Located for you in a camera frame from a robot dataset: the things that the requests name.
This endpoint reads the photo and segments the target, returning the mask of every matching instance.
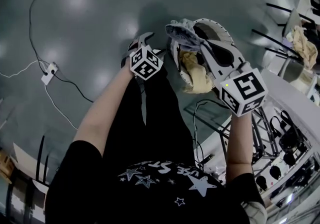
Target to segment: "yellow cloth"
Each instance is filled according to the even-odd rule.
[[[180,58],[188,71],[193,87],[187,86],[184,92],[188,94],[208,93],[214,87],[212,80],[207,76],[206,68],[198,64],[196,52],[181,51]]]
[[[303,58],[304,67],[311,70],[316,64],[318,50],[316,46],[309,42],[304,35],[304,30],[300,26],[295,26],[293,31],[293,48]]]

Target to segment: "black t-shirt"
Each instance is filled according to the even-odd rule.
[[[252,204],[260,215],[265,215],[251,173],[223,187],[212,176],[183,163],[155,159],[115,170],[104,168],[101,154],[93,145],[73,142],[47,193],[46,223],[118,223],[135,219],[249,223],[252,213],[248,205]]]

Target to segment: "forearm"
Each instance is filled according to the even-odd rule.
[[[232,114],[226,154],[227,182],[241,174],[252,173],[253,134],[251,118],[251,113],[241,117]]]
[[[122,68],[83,118],[73,141],[87,141],[104,154],[110,127],[133,73]]]

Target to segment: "black and white cube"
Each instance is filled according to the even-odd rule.
[[[130,59],[130,70],[143,80],[148,80],[163,65],[163,61],[154,55],[149,45],[142,45],[136,52],[132,52]]]
[[[220,99],[237,117],[260,107],[267,94],[257,68],[220,83]]]

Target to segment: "power strip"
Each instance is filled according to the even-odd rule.
[[[52,63],[48,66],[47,70],[45,71],[45,72],[48,73],[48,75],[43,75],[43,76],[41,77],[42,82],[44,82],[44,84],[45,84],[46,86],[49,84],[49,82],[51,81],[51,79],[54,77],[54,74],[52,74],[52,71],[54,71],[54,73],[57,73],[57,71],[58,71],[58,67],[57,67],[57,65],[56,65],[54,62],[52,62]]]

